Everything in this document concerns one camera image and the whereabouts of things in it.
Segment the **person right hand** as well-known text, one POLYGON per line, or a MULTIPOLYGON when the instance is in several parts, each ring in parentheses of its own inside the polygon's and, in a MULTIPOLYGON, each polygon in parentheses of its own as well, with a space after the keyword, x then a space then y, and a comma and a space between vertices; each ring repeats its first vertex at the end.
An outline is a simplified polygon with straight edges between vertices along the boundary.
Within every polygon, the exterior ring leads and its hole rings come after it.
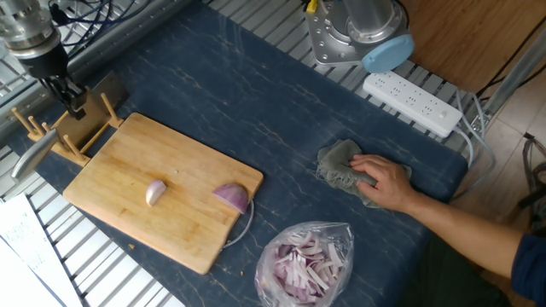
POLYGON ((374 203, 386 209, 407 212, 419 198, 401 165, 378 155, 355 155, 350 163, 354 171, 376 180, 375 185, 359 181, 357 188, 374 203))

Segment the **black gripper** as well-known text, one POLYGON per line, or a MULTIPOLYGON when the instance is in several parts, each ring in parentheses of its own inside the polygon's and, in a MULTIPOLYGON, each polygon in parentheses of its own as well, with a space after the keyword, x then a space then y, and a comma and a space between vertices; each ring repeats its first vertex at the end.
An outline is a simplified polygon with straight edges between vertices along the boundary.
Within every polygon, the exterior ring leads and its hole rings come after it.
POLYGON ((40 84, 73 118, 80 120, 85 116, 88 90, 66 78, 69 76, 68 55, 61 43, 48 51, 45 48, 17 50, 16 59, 32 77, 40 79, 40 84))

